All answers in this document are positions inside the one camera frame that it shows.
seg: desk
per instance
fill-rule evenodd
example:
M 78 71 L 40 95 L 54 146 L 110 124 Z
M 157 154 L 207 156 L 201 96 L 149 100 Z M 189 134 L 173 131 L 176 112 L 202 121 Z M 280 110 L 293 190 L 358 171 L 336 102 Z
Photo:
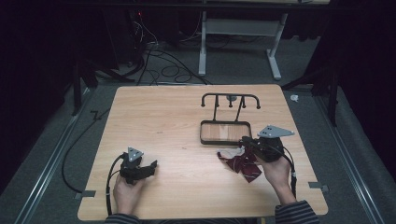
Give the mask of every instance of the desk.
M 112 162 L 127 147 L 145 153 L 142 166 L 158 160 L 155 176 L 147 179 L 135 210 L 142 219 L 273 216 L 278 199 L 264 175 L 248 183 L 218 159 L 217 150 L 225 146 L 201 144 L 200 123 L 212 119 L 215 102 L 206 97 L 206 106 L 201 107 L 201 98 L 208 92 L 259 97 L 262 108 L 257 109 L 255 100 L 247 98 L 247 108 L 239 117 L 251 124 L 253 134 L 268 124 L 295 131 L 282 141 L 295 161 L 298 200 L 307 200 L 318 215 L 326 214 L 321 190 L 308 186 L 317 179 L 282 90 L 277 85 L 237 85 L 119 88 L 86 187 L 96 194 L 82 199 L 78 217 L 107 217 L 106 177 Z M 237 105 L 228 107 L 225 97 L 219 98 L 219 104 L 218 120 L 234 120 Z
M 203 0 L 204 3 L 210 3 L 211 0 Z M 297 0 L 222 0 L 221 2 L 239 2 L 239 3 L 272 3 L 272 4 L 299 4 Z M 309 4 L 326 5 L 330 0 L 313 0 Z M 222 35 L 266 35 L 273 36 L 274 43 L 270 49 L 266 50 L 266 56 L 271 66 L 271 71 L 275 80 L 280 80 L 281 75 L 277 66 L 275 54 L 276 49 L 282 36 L 286 24 L 287 13 L 283 13 L 279 21 L 245 21 L 245 20 L 223 20 L 209 19 L 206 12 L 202 15 L 202 34 L 201 50 L 199 57 L 198 74 L 206 74 L 206 34 Z

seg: dark background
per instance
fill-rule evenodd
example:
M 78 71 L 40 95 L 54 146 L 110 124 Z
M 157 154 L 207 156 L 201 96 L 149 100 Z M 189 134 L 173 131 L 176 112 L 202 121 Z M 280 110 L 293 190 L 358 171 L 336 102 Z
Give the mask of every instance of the dark background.
M 290 13 L 283 38 L 321 36 L 306 73 L 340 61 L 339 85 L 363 130 L 396 176 L 394 137 L 395 15 L 391 1 L 339 1 L 362 13 Z M 72 83 L 74 48 L 102 65 L 130 60 L 125 11 L 59 8 L 54 2 L 7 1 L 0 6 L 0 163 L 1 191 L 15 174 L 46 121 L 64 102 Z M 176 10 L 143 11 L 147 27 L 177 46 L 179 32 L 190 35 L 199 14 Z M 235 16 L 213 13 L 213 16 Z M 274 14 L 251 14 L 261 18 Z

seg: dark red cloth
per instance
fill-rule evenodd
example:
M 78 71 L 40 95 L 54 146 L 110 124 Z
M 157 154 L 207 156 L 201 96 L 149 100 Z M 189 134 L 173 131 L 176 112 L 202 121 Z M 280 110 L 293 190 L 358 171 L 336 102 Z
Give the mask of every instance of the dark red cloth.
M 254 163 L 257 161 L 256 157 L 248 147 L 245 147 L 245 152 L 241 156 L 234 156 L 232 159 L 226 159 L 221 156 L 220 152 L 218 152 L 218 157 L 221 161 L 225 161 L 225 163 L 227 163 L 227 165 L 237 173 L 241 171 L 248 183 L 255 180 L 262 174 L 262 171 Z

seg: gray carpet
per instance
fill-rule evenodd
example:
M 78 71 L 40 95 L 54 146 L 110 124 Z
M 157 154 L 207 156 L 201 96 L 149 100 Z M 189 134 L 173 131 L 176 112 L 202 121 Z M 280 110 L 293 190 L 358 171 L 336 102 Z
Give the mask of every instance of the gray carpet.
M 280 81 L 272 79 L 269 63 L 263 56 L 264 49 L 269 48 L 271 43 L 271 38 L 253 39 L 253 37 L 242 38 L 240 36 L 233 37 L 233 41 L 222 48 L 219 48 L 219 46 L 222 46 L 221 41 L 208 43 L 212 48 L 209 48 L 207 53 L 205 78 L 212 84 L 276 83 L 283 85 L 304 73 L 318 41 L 300 42 L 297 39 L 281 41 L 276 54 L 280 72 L 283 76 Z M 199 48 L 194 43 L 190 42 L 189 46 L 180 45 L 178 49 L 161 43 L 158 49 L 174 55 L 186 64 L 191 71 L 197 72 Z M 152 51 L 151 53 L 165 57 L 159 51 Z M 156 82 L 153 82 L 152 77 L 156 77 L 157 73 L 154 71 L 161 73 L 162 69 L 169 65 L 170 63 L 162 58 L 150 56 L 147 70 L 152 71 L 143 76 L 143 84 L 151 83 L 155 85 Z M 128 70 L 126 67 L 122 69 L 121 72 Z M 166 68 L 164 73 L 170 76 L 176 73 L 176 68 Z M 157 83 L 174 82 L 175 77 L 161 76 L 156 81 Z M 191 82 L 202 83 L 196 77 Z M 70 148 L 73 142 L 92 124 L 92 110 L 99 111 L 99 114 L 101 114 L 111 107 L 115 91 L 118 86 L 122 85 L 125 84 L 100 80 L 98 88 L 91 90 L 91 97 L 85 99 L 87 104 L 83 108 L 64 148 Z M 311 96 L 309 88 L 310 86 L 302 86 L 299 89 L 284 91 L 284 94 L 318 181 L 330 189 L 323 193 L 329 206 L 329 213 L 320 217 L 320 220 L 322 223 L 372 223 L 366 215 L 359 194 L 357 194 L 342 162 L 342 156 L 334 141 L 332 129 L 328 127 L 326 118 L 320 112 L 318 98 Z M 298 103 L 290 100 L 291 94 L 299 95 Z M 71 114 L 74 108 L 71 91 L 66 94 L 65 99 L 65 104 L 47 123 L 31 153 L 1 195 L 1 223 L 14 223 L 18 218 L 23 205 L 34 189 L 37 179 L 45 169 L 52 152 L 62 138 L 67 124 L 72 119 Z M 381 160 L 376 156 L 359 122 L 349 108 L 342 90 L 339 91 L 338 102 L 336 109 L 338 126 L 336 131 L 343 137 L 348 152 L 356 162 L 355 164 L 367 189 L 374 196 L 375 204 L 378 206 L 384 223 L 392 223 L 396 219 L 395 182 Z M 64 166 L 65 176 L 68 182 L 77 189 L 84 189 L 86 185 L 105 125 L 106 115 L 101 120 L 96 121 L 70 150 Z M 75 195 L 76 193 L 70 190 L 62 180 L 61 164 L 54 164 L 53 176 L 50 177 L 50 182 L 43 195 L 37 197 L 38 204 L 37 207 L 33 207 L 32 211 L 34 212 L 28 217 L 29 222 L 82 223 L 77 217 L 80 201 L 74 199 Z M 268 217 L 266 221 L 267 223 L 274 223 L 271 217 Z

